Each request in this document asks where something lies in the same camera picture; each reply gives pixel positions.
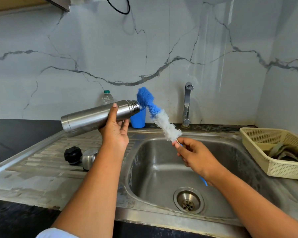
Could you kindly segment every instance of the yellow plastic basket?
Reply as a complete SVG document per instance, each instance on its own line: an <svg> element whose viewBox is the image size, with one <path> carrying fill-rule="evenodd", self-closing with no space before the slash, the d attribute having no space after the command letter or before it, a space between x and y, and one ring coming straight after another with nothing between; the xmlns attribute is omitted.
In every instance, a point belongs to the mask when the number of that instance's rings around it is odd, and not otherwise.
<svg viewBox="0 0 298 238"><path fill-rule="evenodd" d="M276 160L263 152L280 142L298 148L298 135L276 128L240 128L240 131L243 145L267 175L298 179L298 162Z"/></svg>

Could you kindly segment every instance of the chrome faucet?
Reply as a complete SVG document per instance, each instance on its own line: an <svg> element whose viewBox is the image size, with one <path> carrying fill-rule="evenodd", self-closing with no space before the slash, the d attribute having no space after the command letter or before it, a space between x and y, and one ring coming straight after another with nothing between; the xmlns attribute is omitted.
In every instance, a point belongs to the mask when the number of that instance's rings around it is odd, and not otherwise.
<svg viewBox="0 0 298 238"><path fill-rule="evenodd" d="M191 123L191 121L189 120L191 90L193 90L193 85L192 83L187 82L184 88L184 108L183 108L183 121L182 121L183 128L188 128Z"/></svg>

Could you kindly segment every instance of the person's right arm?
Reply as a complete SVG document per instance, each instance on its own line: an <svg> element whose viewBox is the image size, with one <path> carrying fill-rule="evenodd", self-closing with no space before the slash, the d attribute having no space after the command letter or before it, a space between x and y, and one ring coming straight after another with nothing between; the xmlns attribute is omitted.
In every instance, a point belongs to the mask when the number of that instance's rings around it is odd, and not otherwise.
<svg viewBox="0 0 298 238"><path fill-rule="evenodd" d="M173 142L185 164L216 187L253 238L298 238L298 221L228 171L207 147L190 138Z"/></svg>

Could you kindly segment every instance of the white bristle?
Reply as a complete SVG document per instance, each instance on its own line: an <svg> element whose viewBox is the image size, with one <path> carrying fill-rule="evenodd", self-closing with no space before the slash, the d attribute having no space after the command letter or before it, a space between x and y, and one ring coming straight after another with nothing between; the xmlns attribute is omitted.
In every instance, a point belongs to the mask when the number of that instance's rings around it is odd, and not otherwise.
<svg viewBox="0 0 298 238"><path fill-rule="evenodd" d="M181 130L176 129L175 126L169 122L169 116L164 109L153 118L153 121L156 125L162 128L167 140L173 142L182 135Z"/></svg>

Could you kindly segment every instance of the blue and white brush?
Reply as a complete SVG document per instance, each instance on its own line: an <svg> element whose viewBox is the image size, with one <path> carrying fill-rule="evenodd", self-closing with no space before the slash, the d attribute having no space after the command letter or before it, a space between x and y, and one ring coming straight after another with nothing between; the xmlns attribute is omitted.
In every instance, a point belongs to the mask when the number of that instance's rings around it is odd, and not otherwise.
<svg viewBox="0 0 298 238"><path fill-rule="evenodd" d="M153 103L153 100L153 95L145 87L139 88L137 93L137 101L139 105L143 108L147 107L149 109L152 120L158 127L163 130L163 134L165 135L167 140L171 142L176 141L178 144L180 144L177 139L182 135L181 130L176 129L176 127L169 122L169 116L167 115L165 110L156 106ZM207 186L207 182L205 181L205 179L203 179L201 176L200 178Z"/></svg>

